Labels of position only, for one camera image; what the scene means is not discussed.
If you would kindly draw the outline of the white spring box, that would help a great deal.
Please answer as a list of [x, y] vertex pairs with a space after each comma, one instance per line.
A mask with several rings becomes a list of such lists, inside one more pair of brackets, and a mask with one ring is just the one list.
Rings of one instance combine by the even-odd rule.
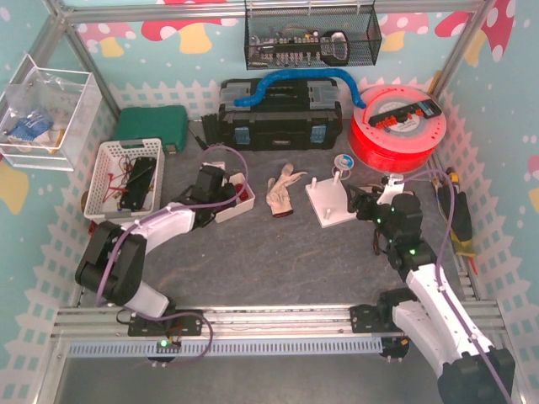
[[227, 207], [226, 209], [220, 210], [216, 213], [216, 223], [222, 223], [244, 214], [251, 210], [254, 206], [255, 195], [242, 173], [233, 174], [228, 182], [234, 185], [236, 191], [239, 191], [241, 188], [244, 188], [244, 190], [236, 199], [234, 206]]

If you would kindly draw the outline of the large red spring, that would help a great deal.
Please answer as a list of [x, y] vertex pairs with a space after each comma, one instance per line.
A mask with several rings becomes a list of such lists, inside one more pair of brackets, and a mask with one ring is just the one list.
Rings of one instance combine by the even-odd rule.
[[248, 200], [249, 195], [248, 195], [248, 191], [246, 190], [246, 186], [244, 183], [237, 183], [235, 185], [235, 191], [238, 195], [237, 199], [239, 202], [244, 202]]

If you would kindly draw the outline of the white peg base plate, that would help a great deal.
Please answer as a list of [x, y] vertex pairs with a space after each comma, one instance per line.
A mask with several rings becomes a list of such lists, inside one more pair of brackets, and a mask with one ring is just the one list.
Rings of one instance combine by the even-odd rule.
[[336, 226], [355, 218], [355, 213], [348, 212], [347, 194], [338, 175], [322, 181], [313, 177], [305, 190], [322, 228]]

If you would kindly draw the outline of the beige work glove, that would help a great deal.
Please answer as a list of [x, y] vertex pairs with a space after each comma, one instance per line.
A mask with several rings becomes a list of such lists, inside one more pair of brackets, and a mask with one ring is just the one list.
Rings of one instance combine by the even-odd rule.
[[274, 218], [281, 218], [291, 215], [291, 206], [288, 187], [296, 183], [300, 178], [307, 175], [307, 172], [294, 172], [294, 166], [287, 163], [280, 172], [278, 178], [270, 178], [267, 183], [266, 203], [270, 207]]

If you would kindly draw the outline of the orange black pliers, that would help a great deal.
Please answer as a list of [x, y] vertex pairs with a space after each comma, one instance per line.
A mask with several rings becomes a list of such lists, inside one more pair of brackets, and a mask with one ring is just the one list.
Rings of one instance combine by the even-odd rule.
[[472, 271], [478, 275], [478, 268], [474, 258], [477, 256], [472, 240], [472, 230], [454, 231], [451, 230], [451, 244], [456, 255], [467, 257]]

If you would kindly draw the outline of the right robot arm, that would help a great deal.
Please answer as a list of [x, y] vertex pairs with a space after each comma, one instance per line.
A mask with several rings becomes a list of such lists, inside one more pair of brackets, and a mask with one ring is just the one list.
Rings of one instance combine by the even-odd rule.
[[385, 254], [406, 284], [381, 293], [376, 319], [411, 339], [434, 371], [444, 403], [510, 403], [511, 352], [496, 348], [456, 297], [438, 255], [422, 237], [419, 199], [388, 190], [345, 188], [348, 211], [375, 226], [374, 252]]

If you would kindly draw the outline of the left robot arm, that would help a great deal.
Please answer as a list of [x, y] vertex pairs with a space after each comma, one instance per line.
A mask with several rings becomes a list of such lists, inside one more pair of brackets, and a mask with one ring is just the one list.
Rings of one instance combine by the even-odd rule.
[[158, 319], [172, 301], [142, 279], [146, 255], [165, 242], [206, 226], [220, 212], [235, 208], [248, 192], [248, 175], [228, 175], [215, 165], [200, 168], [195, 183], [164, 208], [124, 225], [97, 225], [75, 273], [75, 281], [99, 301]]

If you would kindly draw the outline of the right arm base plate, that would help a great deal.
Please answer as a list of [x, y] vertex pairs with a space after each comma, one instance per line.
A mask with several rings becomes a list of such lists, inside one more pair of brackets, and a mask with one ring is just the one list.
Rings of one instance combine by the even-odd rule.
[[398, 328], [389, 317], [377, 306], [361, 304], [351, 306], [350, 324], [352, 333], [384, 333], [397, 332]]

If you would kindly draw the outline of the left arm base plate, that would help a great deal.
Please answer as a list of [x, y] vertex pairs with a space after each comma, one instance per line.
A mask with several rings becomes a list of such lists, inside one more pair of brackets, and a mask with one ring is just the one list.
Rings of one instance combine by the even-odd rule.
[[199, 337], [204, 315], [202, 310], [177, 310], [182, 316], [163, 321], [150, 321], [141, 316], [134, 316], [130, 319], [127, 335], [129, 337]]

